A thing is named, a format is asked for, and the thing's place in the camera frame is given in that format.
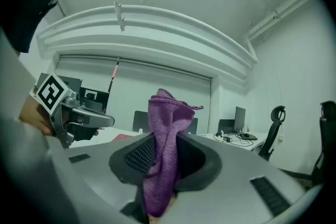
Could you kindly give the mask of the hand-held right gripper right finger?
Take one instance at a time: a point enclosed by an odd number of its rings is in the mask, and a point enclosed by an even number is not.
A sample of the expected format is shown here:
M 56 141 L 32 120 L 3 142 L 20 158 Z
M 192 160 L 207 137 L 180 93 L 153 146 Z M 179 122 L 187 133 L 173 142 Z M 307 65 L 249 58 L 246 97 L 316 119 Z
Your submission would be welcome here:
M 220 155 L 207 145 L 211 140 L 179 133 L 176 137 L 179 179 L 175 191 L 198 191 L 208 187 L 222 170 Z

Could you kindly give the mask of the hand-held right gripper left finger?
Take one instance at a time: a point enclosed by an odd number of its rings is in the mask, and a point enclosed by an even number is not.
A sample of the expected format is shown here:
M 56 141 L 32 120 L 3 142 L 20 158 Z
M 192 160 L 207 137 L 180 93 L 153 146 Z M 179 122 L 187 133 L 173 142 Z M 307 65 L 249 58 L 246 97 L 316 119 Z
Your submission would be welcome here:
M 109 167 L 120 182 L 142 184 L 155 161 L 155 138 L 147 134 L 115 151 L 109 159 Z

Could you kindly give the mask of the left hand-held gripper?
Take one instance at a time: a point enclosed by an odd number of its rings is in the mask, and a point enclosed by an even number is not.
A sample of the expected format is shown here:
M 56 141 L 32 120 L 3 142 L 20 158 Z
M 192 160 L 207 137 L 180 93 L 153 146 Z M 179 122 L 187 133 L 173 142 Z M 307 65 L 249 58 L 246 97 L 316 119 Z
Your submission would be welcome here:
M 63 148 L 76 141 L 89 141 L 99 129 L 114 125 L 112 116 L 81 105 L 79 92 L 72 91 L 54 73 L 48 74 L 38 89 L 34 86 L 31 94 L 48 112 L 54 136 Z

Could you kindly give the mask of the pink rectangular mat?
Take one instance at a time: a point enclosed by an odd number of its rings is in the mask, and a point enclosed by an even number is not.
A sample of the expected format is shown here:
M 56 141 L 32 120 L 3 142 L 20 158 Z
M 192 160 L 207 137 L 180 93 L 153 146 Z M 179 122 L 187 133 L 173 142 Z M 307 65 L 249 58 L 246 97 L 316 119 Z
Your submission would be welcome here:
M 112 139 L 112 142 L 120 141 L 120 140 L 125 140 L 127 138 L 131 138 L 131 137 L 135 137 L 135 136 L 138 136 L 138 134 L 132 134 L 132 135 L 129 135 L 129 134 L 118 134 L 115 138 Z

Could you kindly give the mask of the purple cloth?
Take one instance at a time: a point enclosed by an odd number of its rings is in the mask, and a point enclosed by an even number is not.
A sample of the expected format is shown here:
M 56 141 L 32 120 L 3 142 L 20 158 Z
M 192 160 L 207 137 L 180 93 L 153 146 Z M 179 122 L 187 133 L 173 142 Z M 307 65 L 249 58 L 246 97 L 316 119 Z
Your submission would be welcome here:
M 191 124 L 195 111 L 203 106 L 190 106 L 177 100 L 167 90 L 158 89 L 148 102 L 148 122 L 155 139 L 155 159 L 143 181 L 143 197 L 147 214 L 161 217 L 171 200 L 178 179 L 176 137 Z

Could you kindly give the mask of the person's left hand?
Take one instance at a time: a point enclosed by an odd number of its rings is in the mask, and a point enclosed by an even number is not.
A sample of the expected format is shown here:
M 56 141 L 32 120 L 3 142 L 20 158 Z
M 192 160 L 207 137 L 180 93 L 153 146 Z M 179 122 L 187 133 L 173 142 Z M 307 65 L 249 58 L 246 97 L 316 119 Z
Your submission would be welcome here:
M 19 119 L 37 128 L 45 136 L 53 135 L 49 114 L 44 107 L 31 96 L 27 97 L 20 112 Z

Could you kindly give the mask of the black office chair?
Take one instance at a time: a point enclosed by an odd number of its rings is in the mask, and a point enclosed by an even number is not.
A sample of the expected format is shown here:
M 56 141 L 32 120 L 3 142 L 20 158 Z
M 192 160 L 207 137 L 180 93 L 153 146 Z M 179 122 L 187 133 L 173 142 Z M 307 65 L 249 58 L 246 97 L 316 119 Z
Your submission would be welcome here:
M 308 175 L 282 170 L 295 179 L 309 181 L 312 187 L 324 184 L 330 179 L 336 179 L 336 102 L 321 103 L 319 126 L 321 153 L 313 166 L 312 173 Z
M 267 138 L 259 151 L 258 155 L 265 159 L 266 161 L 269 161 L 270 156 L 272 155 L 274 149 L 270 150 L 279 131 L 280 126 L 284 122 L 286 118 L 286 111 L 285 111 L 285 106 L 280 105 L 275 107 L 272 112 L 271 112 L 271 120 L 272 120 L 272 125 L 269 129 Z

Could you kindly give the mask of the white roller blind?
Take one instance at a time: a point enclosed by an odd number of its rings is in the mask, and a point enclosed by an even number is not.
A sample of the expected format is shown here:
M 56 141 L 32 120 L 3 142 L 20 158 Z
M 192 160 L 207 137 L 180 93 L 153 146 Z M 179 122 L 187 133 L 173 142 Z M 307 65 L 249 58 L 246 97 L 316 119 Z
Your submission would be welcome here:
M 132 130 L 136 111 L 146 112 L 148 100 L 158 89 L 167 90 L 190 106 L 202 106 L 195 112 L 197 134 L 208 131 L 210 81 L 157 67 L 113 58 L 62 56 L 55 73 L 77 78 L 84 88 L 110 92 L 107 115 L 114 117 L 116 129 Z

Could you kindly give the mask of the white pipe bracket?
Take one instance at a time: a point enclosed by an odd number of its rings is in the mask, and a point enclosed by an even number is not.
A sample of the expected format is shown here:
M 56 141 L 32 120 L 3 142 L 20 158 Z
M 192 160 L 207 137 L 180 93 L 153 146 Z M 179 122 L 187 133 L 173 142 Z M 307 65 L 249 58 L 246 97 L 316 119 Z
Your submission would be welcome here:
M 122 17 L 122 11 L 121 11 L 121 4 L 119 4 L 118 2 L 114 2 L 114 9 L 116 12 L 116 16 L 117 16 L 117 21 L 119 23 L 120 26 L 120 30 L 123 32 L 125 31 L 125 25 L 124 25 L 124 18 Z

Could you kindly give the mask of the white ceiling duct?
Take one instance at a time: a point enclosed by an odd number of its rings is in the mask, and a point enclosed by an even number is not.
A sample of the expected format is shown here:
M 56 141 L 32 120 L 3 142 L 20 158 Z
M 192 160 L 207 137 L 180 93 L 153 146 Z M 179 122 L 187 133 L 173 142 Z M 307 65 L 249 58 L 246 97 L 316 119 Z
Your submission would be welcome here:
M 195 18 L 167 9 L 121 5 L 125 31 L 114 6 L 65 17 L 37 34 L 43 56 L 111 56 L 243 84 L 256 63 L 239 43 Z

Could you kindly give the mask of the white wall conduit pipes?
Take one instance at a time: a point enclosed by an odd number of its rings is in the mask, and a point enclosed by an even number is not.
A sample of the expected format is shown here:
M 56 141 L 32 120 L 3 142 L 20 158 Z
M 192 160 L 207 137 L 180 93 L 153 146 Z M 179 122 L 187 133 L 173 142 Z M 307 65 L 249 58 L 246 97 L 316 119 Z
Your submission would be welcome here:
M 282 22 L 286 16 L 294 12 L 308 1 L 310 0 L 285 0 L 280 6 L 275 8 L 269 15 L 267 15 L 263 20 L 252 27 L 244 35 L 244 41 L 247 44 L 254 63 L 258 63 L 258 58 L 251 41 L 260 36 L 265 31 L 269 30 L 276 23 Z

